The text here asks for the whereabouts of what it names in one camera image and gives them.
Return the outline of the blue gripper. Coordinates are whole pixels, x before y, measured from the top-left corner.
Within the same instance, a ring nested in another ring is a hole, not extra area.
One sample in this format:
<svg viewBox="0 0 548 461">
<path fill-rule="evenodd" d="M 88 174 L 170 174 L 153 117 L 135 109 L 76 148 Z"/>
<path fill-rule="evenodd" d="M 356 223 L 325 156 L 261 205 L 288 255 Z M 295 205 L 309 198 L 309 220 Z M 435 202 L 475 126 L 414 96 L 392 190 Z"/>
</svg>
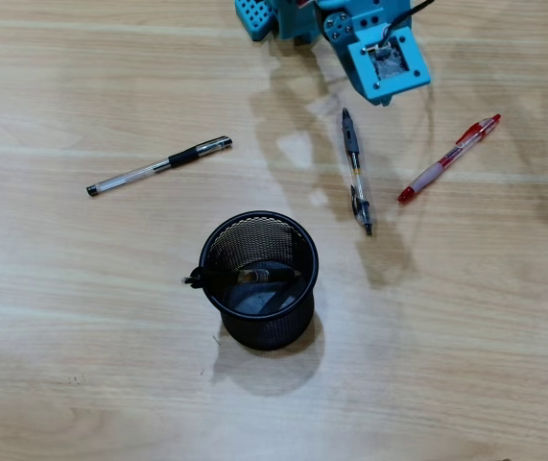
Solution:
<svg viewBox="0 0 548 461">
<path fill-rule="evenodd" d="M 378 40 L 382 30 L 413 6 L 412 1 L 341 0 L 319 2 L 319 26 L 333 48 L 351 85 L 356 88 L 357 75 L 349 47 L 372 34 Z"/>
</svg>

